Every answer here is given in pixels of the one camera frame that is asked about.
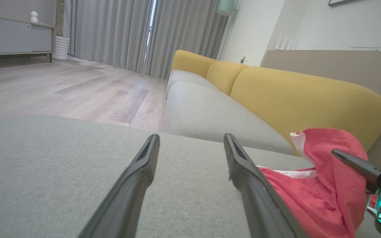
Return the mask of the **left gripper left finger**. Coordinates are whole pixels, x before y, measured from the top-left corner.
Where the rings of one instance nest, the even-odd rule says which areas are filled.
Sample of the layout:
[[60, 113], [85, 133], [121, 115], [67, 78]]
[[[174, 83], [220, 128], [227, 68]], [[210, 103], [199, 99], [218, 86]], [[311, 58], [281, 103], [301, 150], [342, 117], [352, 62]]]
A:
[[80, 238], [133, 238], [145, 192], [154, 180], [160, 149], [150, 135], [79, 234]]

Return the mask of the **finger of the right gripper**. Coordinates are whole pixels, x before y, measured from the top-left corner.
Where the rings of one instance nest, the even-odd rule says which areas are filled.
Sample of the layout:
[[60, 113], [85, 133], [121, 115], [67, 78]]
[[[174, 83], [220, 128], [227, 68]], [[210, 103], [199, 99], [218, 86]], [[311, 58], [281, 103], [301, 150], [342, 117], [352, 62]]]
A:
[[366, 180], [366, 190], [369, 193], [375, 194], [379, 188], [381, 188], [381, 169], [379, 167], [370, 164], [366, 160], [363, 160], [354, 155], [350, 155], [338, 149], [333, 149], [331, 153], [340, 161], [363, 176], [363, 178]]

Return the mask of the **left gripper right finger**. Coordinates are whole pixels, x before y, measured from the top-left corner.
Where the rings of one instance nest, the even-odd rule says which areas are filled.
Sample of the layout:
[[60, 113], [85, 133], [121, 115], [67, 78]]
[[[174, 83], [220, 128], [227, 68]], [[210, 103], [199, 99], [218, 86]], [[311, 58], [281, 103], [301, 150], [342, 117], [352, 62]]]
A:
[[224, 135], [229, 179], [239, 190], [253, 238], [307, 238], [308, 235], [232, 134]]

